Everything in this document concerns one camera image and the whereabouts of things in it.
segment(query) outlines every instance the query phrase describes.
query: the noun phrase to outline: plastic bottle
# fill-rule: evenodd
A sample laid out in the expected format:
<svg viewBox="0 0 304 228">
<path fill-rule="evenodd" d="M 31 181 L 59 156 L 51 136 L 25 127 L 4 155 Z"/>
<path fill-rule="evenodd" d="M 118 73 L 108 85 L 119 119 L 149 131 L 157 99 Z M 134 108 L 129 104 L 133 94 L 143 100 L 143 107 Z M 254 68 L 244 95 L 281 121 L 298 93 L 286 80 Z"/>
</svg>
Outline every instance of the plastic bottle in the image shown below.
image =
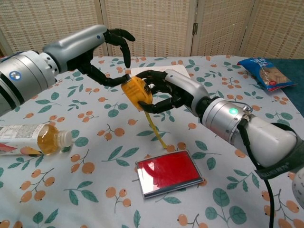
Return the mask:
<svg viewBox="0 0 304 228">
<path fill-rule="evenodd" d="M 69 131 L 49 124 L 0 126 L 0 154 L 53 154 L 72 144 Z"/>
</svg>

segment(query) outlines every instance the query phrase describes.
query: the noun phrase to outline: bottle cap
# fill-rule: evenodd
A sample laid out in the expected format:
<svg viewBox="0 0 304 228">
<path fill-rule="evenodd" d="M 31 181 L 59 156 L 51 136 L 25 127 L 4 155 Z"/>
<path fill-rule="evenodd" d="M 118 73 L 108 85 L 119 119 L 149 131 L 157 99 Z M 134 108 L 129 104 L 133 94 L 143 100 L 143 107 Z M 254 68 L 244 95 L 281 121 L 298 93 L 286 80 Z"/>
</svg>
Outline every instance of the bottle cap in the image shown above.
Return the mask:
<svg viewBox="0 0 304 228">
<path fill-rule="evenodd" d="M 72 144 L 72 133 L 69 131 L 60 131 L 57 137 L 57 144 L 60 148 L 70 146 Z"/>
</svg>

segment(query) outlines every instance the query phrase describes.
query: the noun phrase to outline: snack bag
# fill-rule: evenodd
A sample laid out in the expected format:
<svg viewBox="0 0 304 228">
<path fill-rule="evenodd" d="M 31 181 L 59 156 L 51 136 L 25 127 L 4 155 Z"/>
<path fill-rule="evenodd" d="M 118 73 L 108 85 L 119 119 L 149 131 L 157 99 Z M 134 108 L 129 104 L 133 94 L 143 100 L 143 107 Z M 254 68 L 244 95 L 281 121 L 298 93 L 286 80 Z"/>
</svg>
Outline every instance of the snack bag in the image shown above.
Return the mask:
<svg viewBox="0 0 304 228">
<path fill-rule="evenodd" d="M 268 91 L 274 91 L 296 83 L 289 80 L 271 62 L 264 58 L 248 58 L 237 63 L 253 74 Z"/>
</svg>

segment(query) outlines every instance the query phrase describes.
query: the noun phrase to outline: green indicator light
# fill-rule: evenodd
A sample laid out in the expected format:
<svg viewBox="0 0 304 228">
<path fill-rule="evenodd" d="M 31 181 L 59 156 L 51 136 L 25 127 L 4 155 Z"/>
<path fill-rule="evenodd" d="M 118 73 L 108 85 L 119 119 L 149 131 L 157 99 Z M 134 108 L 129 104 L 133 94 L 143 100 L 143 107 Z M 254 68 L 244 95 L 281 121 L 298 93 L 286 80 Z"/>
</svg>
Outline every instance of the green indicator light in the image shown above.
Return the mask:
<svg viewBox="0 0 304 228">
<path fill-rule="evenodd" d="M 238 114 L 238 110 L 236 108 L 230 108 L 229 113 L 230 114 Z"/>
</svg>

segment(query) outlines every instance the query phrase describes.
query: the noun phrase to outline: blue logo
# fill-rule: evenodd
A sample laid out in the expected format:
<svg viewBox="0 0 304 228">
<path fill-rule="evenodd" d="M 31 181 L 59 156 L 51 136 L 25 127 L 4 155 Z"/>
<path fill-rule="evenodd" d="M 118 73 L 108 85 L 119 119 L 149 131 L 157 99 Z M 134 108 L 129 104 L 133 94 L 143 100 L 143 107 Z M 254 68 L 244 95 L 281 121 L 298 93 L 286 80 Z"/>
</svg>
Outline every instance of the blue logo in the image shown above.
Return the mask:
<svg viewBox="0 0 304 228">
<path fill-rule="evenodd" d="M 21 79 L 21 73 L 18 71 L 12 71 L 10 72 L 9 77 L 14 81 L 19 81 Z"/>
</svg>

